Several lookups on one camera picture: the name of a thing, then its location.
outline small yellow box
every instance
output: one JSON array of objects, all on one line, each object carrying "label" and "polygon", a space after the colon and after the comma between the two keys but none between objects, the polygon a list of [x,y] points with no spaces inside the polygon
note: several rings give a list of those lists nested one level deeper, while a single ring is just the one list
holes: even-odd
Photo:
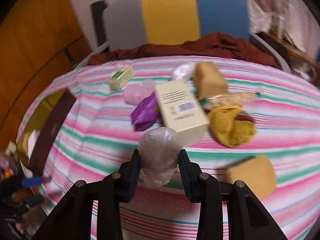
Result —
[{"label": "small yellow box", "polygon": [[183,147],[201,142],[209,120],[183,80],[156,84],[154,88],[164,124],[178,132]]},{"label": "small yellow box", "polygon": [[108,84],[112,90],[119,91],[134,77],[134,71],[131,65],[123,66],[120,69],[116,68],[115,71],[111,74]]}]

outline brown cloth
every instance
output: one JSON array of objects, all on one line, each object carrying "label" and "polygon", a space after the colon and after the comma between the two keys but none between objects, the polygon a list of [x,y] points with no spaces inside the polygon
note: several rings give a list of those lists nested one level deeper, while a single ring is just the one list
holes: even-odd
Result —
[{"label": "brown cloth", "polygon": [[160,56],[211,56],[234,58],[277,67],[273,57],[263,53],[243,38],[234,39],[225,33],[209,33],[197,41],[178,45],[144,44],[134,49],[116,49],[92,55],[89,65],[100,65],[112,60]]},{"label": "brown cloth", "polygon": [[67,89],[45,121],[28,166],[28,169],[33,171],[35,175],[42,176],[51,147],[75,102],[76,98]]}]

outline plastic-wrapped object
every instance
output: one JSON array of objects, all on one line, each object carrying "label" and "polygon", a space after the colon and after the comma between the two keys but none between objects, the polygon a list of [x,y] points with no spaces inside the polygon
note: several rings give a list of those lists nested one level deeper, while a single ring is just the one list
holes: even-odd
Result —
[{"label": "plastic-wrapped object", "polygon": [[129,105],[137,106],[140,102],[151,95],[154,82],[147,79],[142,84],[128,85],[123,92],[124,102]]},{"label": "plastic-wrapped object", "polygon": [[207,98],[204,108],[207,110],[218,106],[244,105],[256,100],[254,92],[226,93]]},{"label": "plastic-wrapped object", "polygon": [[171,80],[183,79],[184,82],[188,82],[191,79],[194,70],[195,63],[184,62],[175,67],[175,69],[172,71]]},{"label": "plastic-wrapped object", "polygon": [[143,131],[151,126],[160,116],[156,94],[153,92],[143,99],[130,116],[135,131]]},{"label": "plastic-wrapped object", "polygon": [[172,128],[159,127],[146,132],[139,141],[140,179],[150,188],[169,183],[182,149],[180,135]]}]

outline yellow stuffed toy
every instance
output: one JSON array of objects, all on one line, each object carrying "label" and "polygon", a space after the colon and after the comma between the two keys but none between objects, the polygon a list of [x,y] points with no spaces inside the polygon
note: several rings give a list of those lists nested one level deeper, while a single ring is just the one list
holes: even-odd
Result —
[{"label": "yellow stuffed toy", "polygon": [[208,113],[210,128],[220,143],[236,147],[256,134],[253,118],[241,106],[219,106]]}]

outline yellow sponge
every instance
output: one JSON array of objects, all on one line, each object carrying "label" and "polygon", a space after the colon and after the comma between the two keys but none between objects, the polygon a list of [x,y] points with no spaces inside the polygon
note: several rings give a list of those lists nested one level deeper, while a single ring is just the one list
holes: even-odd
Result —
[{"label": "yellow sponge", "polygon": [[226,180],[231,184],[244,181],[259,200],[277,187],[275,170],[264,154],[227,169]]},{"label": "yellow sponge", "polygon": [[193,83],[197,89],[198,99],[228,92],[228,83],[210,61],[201,61],[193,72]]}]

